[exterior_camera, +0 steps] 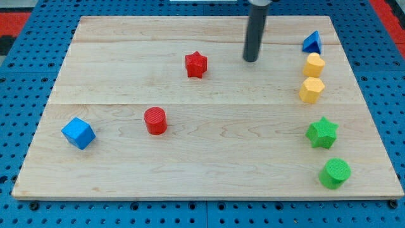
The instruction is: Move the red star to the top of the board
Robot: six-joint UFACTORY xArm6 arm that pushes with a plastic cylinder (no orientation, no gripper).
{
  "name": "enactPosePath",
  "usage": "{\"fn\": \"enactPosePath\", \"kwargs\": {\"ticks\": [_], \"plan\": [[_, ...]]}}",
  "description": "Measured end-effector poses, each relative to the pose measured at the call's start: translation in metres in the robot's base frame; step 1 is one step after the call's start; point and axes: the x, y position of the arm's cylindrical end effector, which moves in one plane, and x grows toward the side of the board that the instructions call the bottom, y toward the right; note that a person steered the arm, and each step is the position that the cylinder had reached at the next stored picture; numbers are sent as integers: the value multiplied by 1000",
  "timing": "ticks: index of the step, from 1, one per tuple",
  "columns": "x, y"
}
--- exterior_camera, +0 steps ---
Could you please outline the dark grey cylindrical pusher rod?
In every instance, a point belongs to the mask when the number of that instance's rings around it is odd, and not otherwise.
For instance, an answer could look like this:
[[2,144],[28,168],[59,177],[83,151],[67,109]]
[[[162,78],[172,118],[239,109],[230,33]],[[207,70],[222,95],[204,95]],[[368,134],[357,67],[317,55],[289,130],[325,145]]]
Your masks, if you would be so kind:
[[243,59],[247,62],[258,59],[269,7],[270,2],[250,2],[243,51]]

